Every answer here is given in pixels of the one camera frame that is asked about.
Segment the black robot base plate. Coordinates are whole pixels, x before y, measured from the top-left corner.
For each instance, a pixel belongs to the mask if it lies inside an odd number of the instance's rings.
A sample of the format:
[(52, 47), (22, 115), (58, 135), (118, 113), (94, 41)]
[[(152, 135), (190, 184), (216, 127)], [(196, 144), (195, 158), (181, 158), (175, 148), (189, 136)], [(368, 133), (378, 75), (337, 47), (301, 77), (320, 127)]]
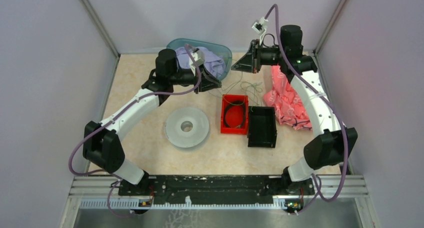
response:
[(270, 205), (274, 196), (309, 196), (311, 179), (291, 182), (281, 175), (151, 175), (134, 185), (122, 181), (120, 196), (147, 196), (155, 205)]

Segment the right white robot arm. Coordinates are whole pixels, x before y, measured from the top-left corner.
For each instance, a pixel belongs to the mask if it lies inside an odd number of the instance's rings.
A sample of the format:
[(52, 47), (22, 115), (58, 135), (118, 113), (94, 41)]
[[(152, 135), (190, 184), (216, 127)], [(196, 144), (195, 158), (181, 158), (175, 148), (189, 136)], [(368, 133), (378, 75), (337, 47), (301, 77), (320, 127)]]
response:
[(299, 95), (311, 122), (314, 138), (303, 149), (303, 157), (286, 167), (281, 187), (287, 194), (295, 194), (301, 181), (326, 166), (343, 164), (342, 174), (358, 138), (355, 128), (347, 128), (336, 116), (322, 88), (318, 68), (311, 56), (303, 53), (303, 32), (298, 25), (284, 25), (279, 31), (279, 44), (263, 44), (267, 26), (255, 22), (253, 30), (259, 34), (251, 41), (247, 53), (231, 66), (233, 71), (258, 73), (263, 65), (278, 65), (290, 85)]

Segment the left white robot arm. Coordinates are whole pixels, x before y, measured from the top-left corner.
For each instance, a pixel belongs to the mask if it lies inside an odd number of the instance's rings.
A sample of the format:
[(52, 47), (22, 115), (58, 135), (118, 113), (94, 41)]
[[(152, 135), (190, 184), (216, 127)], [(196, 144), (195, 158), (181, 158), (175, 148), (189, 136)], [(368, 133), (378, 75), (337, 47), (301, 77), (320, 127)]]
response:
[(161, 50), (155, 68), (138, 92), (118, 111), (100, 122), (85, 125), (81, 141), (82, 156), (103, 171), (128, 183), (138, 195), (149, 191), (149, 174), (126, 158), (121, 140), (151, 111), (161, 106), (169, 96), (175, 96), (175, 86), (192, 88), (196, 94), (221, 87), (221, 82), (205, 68), (206, 57), (199, 47), (186, 45), (188, 68), (181, 68), (173, 49)]

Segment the grey plastic cable spool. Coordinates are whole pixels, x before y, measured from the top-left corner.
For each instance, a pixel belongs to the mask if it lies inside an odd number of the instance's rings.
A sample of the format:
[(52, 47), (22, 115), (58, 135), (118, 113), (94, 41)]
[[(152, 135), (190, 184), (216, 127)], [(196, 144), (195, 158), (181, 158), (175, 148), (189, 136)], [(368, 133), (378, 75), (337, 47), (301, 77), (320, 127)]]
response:
[(168, 141), (181, 151), (195, 151), (209, 138), (210, 122), (206, 114), (195, 107), (184, 107), (172, 112), (165, 122)]

